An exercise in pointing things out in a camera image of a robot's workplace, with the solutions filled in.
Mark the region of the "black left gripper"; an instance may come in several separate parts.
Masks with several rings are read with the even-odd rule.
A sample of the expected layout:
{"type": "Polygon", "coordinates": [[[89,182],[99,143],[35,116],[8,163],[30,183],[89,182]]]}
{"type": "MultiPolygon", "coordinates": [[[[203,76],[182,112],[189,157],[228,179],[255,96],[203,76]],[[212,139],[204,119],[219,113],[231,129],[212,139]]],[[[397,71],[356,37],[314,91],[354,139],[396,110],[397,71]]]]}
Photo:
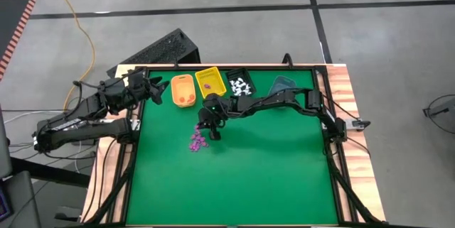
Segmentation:
{"type": "Polygon", "coordinates": [[[168,80],[163,77],[145,78],[142,69],[129,70],[127,73],[128,85],[124,88],[124,106],[137,105],[142,100],[151,99],[153,103],[163,103],[163,91],[169,86],[168,80]]]}

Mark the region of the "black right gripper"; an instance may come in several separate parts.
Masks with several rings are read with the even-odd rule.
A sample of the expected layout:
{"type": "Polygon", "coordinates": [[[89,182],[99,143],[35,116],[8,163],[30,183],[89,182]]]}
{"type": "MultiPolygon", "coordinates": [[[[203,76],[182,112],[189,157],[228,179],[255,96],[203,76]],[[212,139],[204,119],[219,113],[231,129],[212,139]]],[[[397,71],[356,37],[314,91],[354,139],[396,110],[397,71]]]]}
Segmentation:
{"type": "Polygon", "coordinates": [[[198,112],[197,127],[201,129],[210,129],[209,137],[213,141],[221,139],[220,132],[216,127],[223,128],[224,122],[230,118],[229,115],[230,99],[209,94],[203,100],[203,106],[198,112]]]}

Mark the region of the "orange plastic basket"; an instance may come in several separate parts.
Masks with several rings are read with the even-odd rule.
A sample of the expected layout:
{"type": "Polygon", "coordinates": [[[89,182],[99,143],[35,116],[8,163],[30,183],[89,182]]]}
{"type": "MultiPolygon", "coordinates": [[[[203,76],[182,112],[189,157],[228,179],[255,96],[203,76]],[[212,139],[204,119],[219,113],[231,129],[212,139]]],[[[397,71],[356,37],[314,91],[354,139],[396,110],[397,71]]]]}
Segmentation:
{"type": "Polygon", "coordinates": [[[193,81],[193,77],[189,74],[186,75],[177,75],[171,79],[171,96],[173,103],[180,107],[191,107],[196,103],[196,89],[193,81]],[[189,99],[189,96],[193,94],[195,99],[189,99]],[[183,97],[184,102],[180,102],[179,98],[183,97]]]}

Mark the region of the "yellow plastic basket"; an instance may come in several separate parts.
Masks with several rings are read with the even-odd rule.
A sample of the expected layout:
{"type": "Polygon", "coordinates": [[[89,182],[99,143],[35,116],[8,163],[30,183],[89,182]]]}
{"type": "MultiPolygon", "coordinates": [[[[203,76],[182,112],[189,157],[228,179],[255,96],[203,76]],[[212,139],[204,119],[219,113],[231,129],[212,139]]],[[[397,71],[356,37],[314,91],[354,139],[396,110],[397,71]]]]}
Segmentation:
{"type": "Polygon", "coordinates": [[[227,92],[220,71],[217,67],[210,67],[205,70],[198,71],[195,73],[195,77],[204,99],[209,94],[217,94],[222,97],[227,92]],[[204,84],[209,84],[211,88],[204,88],[204,84]]]}

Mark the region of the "black plastic basket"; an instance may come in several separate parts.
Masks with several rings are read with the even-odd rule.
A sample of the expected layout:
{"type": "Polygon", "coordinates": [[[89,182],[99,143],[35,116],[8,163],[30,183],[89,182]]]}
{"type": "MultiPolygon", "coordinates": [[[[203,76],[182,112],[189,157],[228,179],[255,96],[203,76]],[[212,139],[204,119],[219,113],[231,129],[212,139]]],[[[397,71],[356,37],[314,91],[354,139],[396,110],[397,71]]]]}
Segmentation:
{"type": "Polygon", "coordinates": [[[229,84],[231,90],[232,90],[232,85],[230,84],[230,81],[231,80],[235,81],[235,87],[238,88],[239,85],[236,85],[236,81],[238,78],[241,78],[242,81],[244,79],[248,80],[248,84],[250,85],[250,89],[252,92],[252,94],[247,94],[246,96],[252,96],[257,91],[256,87],[254,85],[254,82],[246,68],[241,67],[238,69],[230,70],[225,73],[225,76],[228,80],[228,84],[229,84]]]}

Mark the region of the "blue plastic basket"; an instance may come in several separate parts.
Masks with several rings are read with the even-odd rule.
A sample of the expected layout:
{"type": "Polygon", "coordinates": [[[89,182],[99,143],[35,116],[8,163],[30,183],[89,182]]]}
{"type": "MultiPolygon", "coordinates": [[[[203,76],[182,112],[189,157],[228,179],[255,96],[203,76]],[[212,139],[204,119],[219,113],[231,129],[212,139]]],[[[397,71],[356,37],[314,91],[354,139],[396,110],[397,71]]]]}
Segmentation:
{"type": "Polygon", "coordinates": [[[277,76],[272,83],[272,86],[269,89],[269,94],[274,94],[283,89],[295,88],[296,83],[294,80],[285,77],[285,76],[277,76]]]}

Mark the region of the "green table mat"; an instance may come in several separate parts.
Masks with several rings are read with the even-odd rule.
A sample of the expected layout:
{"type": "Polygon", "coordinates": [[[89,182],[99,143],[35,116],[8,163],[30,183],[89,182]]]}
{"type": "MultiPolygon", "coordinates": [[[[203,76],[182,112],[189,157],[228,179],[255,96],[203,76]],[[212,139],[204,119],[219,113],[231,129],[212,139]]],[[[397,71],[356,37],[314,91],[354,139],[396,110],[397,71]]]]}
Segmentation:
{"type": "Polygon", "coordinates": [[[170,90],[144,104],[127,224],[336,223],[316,117],[284,107],[231,119],[194,152],[201,106],[177,107],[170,90]]]}

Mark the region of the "black floor bar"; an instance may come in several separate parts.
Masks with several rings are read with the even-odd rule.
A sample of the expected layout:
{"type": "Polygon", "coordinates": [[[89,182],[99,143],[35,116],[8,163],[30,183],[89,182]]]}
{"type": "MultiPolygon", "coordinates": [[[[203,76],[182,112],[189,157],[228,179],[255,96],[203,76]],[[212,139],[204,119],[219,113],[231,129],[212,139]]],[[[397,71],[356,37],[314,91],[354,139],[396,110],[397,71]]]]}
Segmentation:
{"type": "Polygon", "coordinates": [[[74,171],[65,170],[62,168],[54,168],[47,165],[33,163],[19,158],[11,158],[12,171],[15,175],[22,171],[28,171],[30,176],[37,180],[45,180],[64,185],[78,186],[87,188],[90,184],[90,176],[77,173],[74,171]]]}

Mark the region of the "black orange striped floor mat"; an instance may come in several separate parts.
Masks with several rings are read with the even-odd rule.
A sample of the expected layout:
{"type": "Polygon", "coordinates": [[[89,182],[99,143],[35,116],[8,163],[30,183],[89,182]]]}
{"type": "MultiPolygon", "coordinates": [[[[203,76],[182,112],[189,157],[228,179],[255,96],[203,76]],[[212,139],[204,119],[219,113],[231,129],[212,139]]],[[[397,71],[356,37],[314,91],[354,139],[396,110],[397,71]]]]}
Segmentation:
{"type": "Polygon", "coordinates": [[[35,5],[36,0],[0,0],[0,81],[35,5]]]}

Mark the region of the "grey stand foot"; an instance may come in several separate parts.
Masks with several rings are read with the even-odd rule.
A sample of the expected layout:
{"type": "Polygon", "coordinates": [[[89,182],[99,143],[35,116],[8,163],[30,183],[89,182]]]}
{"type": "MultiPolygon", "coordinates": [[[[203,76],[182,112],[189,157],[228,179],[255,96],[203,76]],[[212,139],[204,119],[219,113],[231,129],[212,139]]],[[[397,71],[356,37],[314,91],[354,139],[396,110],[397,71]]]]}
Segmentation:
{"type": "Polygon", "coordinates": [[[426,109],[423,109],[424,115],[428,118],[436,117],[439,114],[454,112],[455,113],[455,98],[450,99],[442,104],[431,107],[429,105],[426,109]]]}

